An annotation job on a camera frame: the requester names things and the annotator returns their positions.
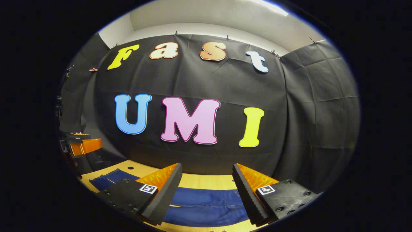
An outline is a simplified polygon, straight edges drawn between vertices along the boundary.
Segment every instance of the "denim fabric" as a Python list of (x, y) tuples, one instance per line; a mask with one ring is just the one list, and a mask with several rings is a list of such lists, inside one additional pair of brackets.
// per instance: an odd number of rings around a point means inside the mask
[(113, 181), (114, 183), (117, 183), (119, 181), (121, 181), (122, 179), (129, 179), (131, 181), (135, 181), (137, 179), (139, 179), (139, 177), (134, 176), (132, 174), (129, 174), (127, 172), (124, 172), (120, 169), (116, 169), (112, 172), (110, 172), (109, 174), (104, 175), (106, 178), (108, 178), (109, 180)]
[[(89, 180), (99, 191), (124, 178), (139, 177), (116, 169), (107, 175)], [(208, 190), (178, 187), (163, 221), (192, 227), (233, 225), (248, 219), (239, 192), (234, 190)]]
[(89, 182), (97, 188), (99, 191), (103, 191), (108, 187), (113, 185), (113, 182), (108, 180), (105, 176), (101, 175), (93, 180), (89, 180)]

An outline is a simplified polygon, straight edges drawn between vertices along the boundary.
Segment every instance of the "wooden floor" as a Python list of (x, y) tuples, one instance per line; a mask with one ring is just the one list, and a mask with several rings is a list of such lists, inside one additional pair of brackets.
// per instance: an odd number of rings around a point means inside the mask
[[(132, 175), (143, 177), (145, 175), (151, 174), (158, 170), (158, 168), (149, 167), (140, 163), (136, 163), (130, 160), (119, 163), (117, 165), (88, 173), (82, 175), (83, 179), (81, 182), (87, 186), (88, 189), (94, 192), (99, 192), (89, 180), (99, 177), (100, 175), (106, 175), (111, 171), (120, 169), (124, 172), (130, 173)], [(182, 180), (180, 181), (179, 187), (193, 188), (193, 189), (215, 189), (215, 190), (230, 190), (236, 189), (235, 183), (232, 181), (232, 175), (194, 175), (183, 173)], [(189, 227), (174, 225), (170, 223), (162, 223), (156, 226), (156, 228), (168, 231), (168, 232), (249, 232), (257, 229), (256, 226), (250, 223), (250, 220), (246, 220), (237, 224), (221, 227)]]

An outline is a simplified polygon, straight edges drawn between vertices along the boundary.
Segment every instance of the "blue letter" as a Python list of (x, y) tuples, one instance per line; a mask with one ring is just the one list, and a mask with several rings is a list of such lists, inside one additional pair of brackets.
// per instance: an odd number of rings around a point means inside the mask
[(126, 134), (137, 135), (146, 128), (147, 104), (152, 100), (152, 96), (147, 94), (136, 95), (134, 100), (137, 102), (137, 122), (132, 125), (127, 122), (126, 109), (130, 96), (120, 94), (115, 97), (116, 102), (116, 124), (117, 127)]
[(265, 59), (261, 57), (259, 53), (249, 51), (249, 52), (246, 52), (246, 54), (250, 56), (250, 58), (252, 59), (252, 64), (257, 70), (264, 72), (264, 73), (267, 73), (269, 71), (267, 67), (263, 66), (262, 61), (265, 61)]

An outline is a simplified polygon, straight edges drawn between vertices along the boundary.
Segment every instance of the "black fabric backdrop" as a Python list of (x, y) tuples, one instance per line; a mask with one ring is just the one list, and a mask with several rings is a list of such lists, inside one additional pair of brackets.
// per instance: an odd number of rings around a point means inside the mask
[(97, 68), (108, 51), (109, 48), (96, 33), (68, 64), (68, 67), (72, 65), (74, 67), (61, 90), (63, 116), (60, 121), (60, 130), (70, 132), (82, 130), (83, 99), (93, 74), (89, 70), (93, 67)]
[[(199, 53), (209, 41), (223, 42), (226, 58), (204, 61)], [(150, 59), (155, 46), (176, 42), (178, 56)], [(118, 50), (139, 44), (119, 68), (107, 70)], [(268, 73), (257, 71), (247, 51), (257, 51)], [(101, 137), (103, 148), (88, 155), (93, 169), (130, 159), (163, 168), (182, 163), (183, 172), (231, 174), (241, 163), (277, 179), (292, 178), (315, 192), (325, 190), (351, 157), (359, 127), (356, 85), (348, 66), (326, 41), (291, 52), (279, 60), (272, 53), (238, 41), (201, 35), (157, 36), (112, 49), (88, 84), (83, 132)], [(130, 95), (127, 119), (136, 122), (137, 94), (149, 94), (147, 127), (139, 135), (120, 131), (114, 97)], [(181, 138), (165, 142), (162, 99), (181, 97), (191, 114), (205, 98), (216, 99), (217, 144), (201, 145)], [(246, 107), (263, 109), (257, 147), (240, 147)]]

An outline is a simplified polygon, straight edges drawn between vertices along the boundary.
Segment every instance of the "letter m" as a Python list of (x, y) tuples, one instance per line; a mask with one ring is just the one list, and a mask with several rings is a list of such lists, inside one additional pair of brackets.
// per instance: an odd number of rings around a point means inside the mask
[(193, 137), (195, 143), (215, 144), (218, 142), (215, 137), (215, 117), (220, 107), (219, 101), (201, 100), (191, 116), (179, 97), (166, 97), (163, 99), (163, 105), (166, 106), (166, 121), (164, 133), (160, 136), (162, 140), (168, 142), (179, 140), (179, 136), (175, 133), (176, 125), (185, 142), (189, 141), (196, 127), (197, 135)]

